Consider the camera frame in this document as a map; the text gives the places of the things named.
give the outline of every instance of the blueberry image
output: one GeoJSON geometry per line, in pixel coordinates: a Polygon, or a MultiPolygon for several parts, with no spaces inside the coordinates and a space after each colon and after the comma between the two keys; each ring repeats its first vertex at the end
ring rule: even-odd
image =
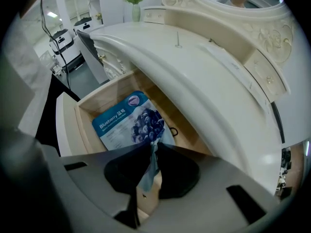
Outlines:
{"type": "Polygon", "coordinates": [[[151,119],[150,119],[150,117],[146,117],[145,118],[145,124],[148,124],[148,125],[150,125],[150,123],[151,123],[151,119]]]}
{"type": "Polygon", "coordinates": [[[149,115],[151,111],[152,111],[151,109],[146,108],[146,109],[144,109],[143,114],[147,113],[149,115]]]}
{"type": "Polygon", "coordinates": [[[163,135],[163,133],[164,133],[164,129],[162,129],[162,130],[160,131],[160,133],[159,133],[156,137],[157,137],[157,138],[161,138],[162,135],[163,135]]]}
{"type": "Polygon", "coordinates": [[[136,137],[136,143],[141,143],[143,140],[144,138],[140,134],[136,137]]]}
{"type": "Polygon", "coordinates": [[[144,120],[145,121],[145,118],[148,116],[148,113],[144,113],[141,115],[141,120],[144,120]]]}
{"type": "Polygon", "coordinates": [[[161,118],[162,118],[161,115],[160,115],[160,113],[159,113],[159,111],[157,111],[157,110],[155,110],[155,115],[156,115],[156,117],[157,117],[158,119],[161,119],[161,118]]]}
{"type": "Polygon", "coordinates": [[[157,122],[157,120],[154,119],[154,118],[152,118],[152,119],[151,119],[151,126],[154,126],[154,125],[156,124],[156,122],[157,122]]]}
{"type": "Polygon", "coordinates": [[[153,110],[149,109],[148,115],[150,118],[154,118],[156,116],[155,112],[153,110]]]}
{"type": "Polygon", "coordinates": [[[155,135],[158,135],[161,132],[161,129],[160,128],[155,128],[154,132],[155,132],[155,135]]]}
{"type": "Polygon", "coordinates": [[[149,136],[147,136],[147,135],[145,136],[144,142],[150,142],[149,136]]]}
{"type": "Polygon", "coordinates": [[[160,119],[160,120],[158,121],[158,124],[164,126],[164,120],[163,120],[163,119],[160,119]]]}
{"type": "Polygon", "coordinates": [[[133,126],[131,128],[131,134],[138,134],[138,127],[137,126],[133,126]]]}
{"type": "Polygon", "coordinates": [[[161,124],[159,124],[159,123],[156,123],[156,124],[155,124],[155,128],[159,128],[159,129],[162,129],[163,127],[162,127],[162,125],[161,125],[161,124]]]}
{"type": "Polygon", "coordinates": [[[143,130],[143,128],[139,128],[138,129],[138,134],[140,134],[141,136],[145,136],[146,135],[146,133],[144,132],[144,130],[143,130]]]}
{"type": "Polygon", "coordinates": [[[149,133],[149,139],[150,139],[150,141],[154,141],[155,140],[155,133],[150,132],[149,133]]]}
{"type": "Polygon", "coordinates": [[[143,128],[142,128],[142,132],[144,134],[148,134],[149,133],[149,127],[147,125],[145,125],[143,128]]]}
{"type": "Polygon", "coordinates": [[[142,126],[141,121],[140,120],[135,120],[135,125],[140,128],[142,126]]]}
{"type": "Polygon", "coordinates": [[[136,142],[136,135],[135,134],[132,135],[132,141],[136,142]]]}

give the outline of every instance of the white drawer front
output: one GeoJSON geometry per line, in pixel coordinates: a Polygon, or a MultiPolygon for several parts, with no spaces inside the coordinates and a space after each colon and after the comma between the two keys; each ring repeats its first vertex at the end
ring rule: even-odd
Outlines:
{"type": "Polygon", "coordinates": [[[270,102],[286,93],[278,73],[260,51],[256,50],[244,66],[256,79],[270,102]]]}
{"type": "Polygon", "coordinates": [[[161,9],[149,9],[145,10],[144,22],[152,22],[165,24],[165,12],[166,10],[161,9]]]}

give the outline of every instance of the ceiling light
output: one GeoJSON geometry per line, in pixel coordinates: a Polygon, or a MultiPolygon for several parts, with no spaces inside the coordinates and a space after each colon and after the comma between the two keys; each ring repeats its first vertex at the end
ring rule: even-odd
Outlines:
{"type": "Polygon", "coordinates": [[[57,14],[54,14],[53,12],[48,12],[47,15],[53,18],[57,17],[57,14]]]}

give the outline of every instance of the white ornate vanity table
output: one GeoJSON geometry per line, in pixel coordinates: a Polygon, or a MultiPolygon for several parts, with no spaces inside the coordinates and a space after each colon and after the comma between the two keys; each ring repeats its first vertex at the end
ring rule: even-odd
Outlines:
{"type": "MultiPolygon", "coordinates": [[[[162,4],[144,8],[141,22],[91,32],[111,81],[78,103],[59,97],[61,153],[103,151],[90,121],[131,91],[143,89],[154,101],[161,94],[196,131],[194,144],[180,139],[177,145],[201,152],[206,145],[273,194],[282,139],[271,103],[290,93],[281,70],[291,54],[290,12],[284,4],[256,11],[212,0],[162,4]]],[[[163,111],[178,127],[170,106],[163,111]]]]}

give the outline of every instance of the black cable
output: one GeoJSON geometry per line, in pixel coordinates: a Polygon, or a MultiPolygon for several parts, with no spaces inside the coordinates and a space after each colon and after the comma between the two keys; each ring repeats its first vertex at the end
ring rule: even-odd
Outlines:
{"type": "Polygon", "coordinates": [[[71,88],[70,88],[70,84],[69,84],[69,70],[68,70],[68,66],[67,66],[67,62],[63,56],[63,54],[61,53],[60,49],[59,49],[59,46],[58,46],[58,42],[53,38],[53,36],[51,35],[50,31],[48,30],[47,26],[46,26],[46,22],[45,22],[45,17],[44,17],[44,12],[43,12],[43,5],[42,5],[42,1],[40,1],[40,12],[41,12],[41,26],[42,26],[42,29],[43,31],[50,37],[50,39],[52,39],[52,42],[54,43],[54,45],[56,46],[60,56],[62,57],[64,63],[65,63],[65,66],[66,66],[66,80],[67,80],[67,84],[68,84],[68,88],[69,90],[71,91],[71,88]]]}
{"type": "Polygon", "coordinates": [[[173,137],[178,135],[178,130],[177,130],[176,128],[171,127],[170,130],[171,130],[171,132],[172,132],[172,130],[175,130],[175,131],[176,131],[175,134],[172,134],[173,137]]]}

